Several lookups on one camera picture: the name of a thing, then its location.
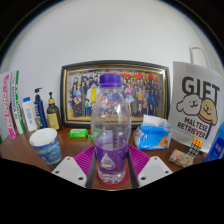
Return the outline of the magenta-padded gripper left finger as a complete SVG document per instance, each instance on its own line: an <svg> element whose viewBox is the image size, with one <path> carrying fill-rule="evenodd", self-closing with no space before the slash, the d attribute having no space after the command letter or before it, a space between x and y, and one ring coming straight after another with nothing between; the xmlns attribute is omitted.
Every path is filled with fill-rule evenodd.
<svg viewBox="0 0 224 224"><path fill-rule="evenodd" d="M52 173L76 185L91 189L95 166L96 153L95 148L91 146L75 157L66 156Z"/></svg>

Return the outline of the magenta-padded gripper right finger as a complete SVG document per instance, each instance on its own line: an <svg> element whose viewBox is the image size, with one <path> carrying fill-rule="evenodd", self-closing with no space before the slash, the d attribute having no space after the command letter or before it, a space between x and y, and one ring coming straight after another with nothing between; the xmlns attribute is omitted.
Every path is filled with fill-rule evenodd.
<svg viewBox="0 0 224 224"><path fill-rule="evenodd" d="M150 157L132 145L128 146L127 158L131 184L134 189L172 174L172 171L158 156Z"/></svg>

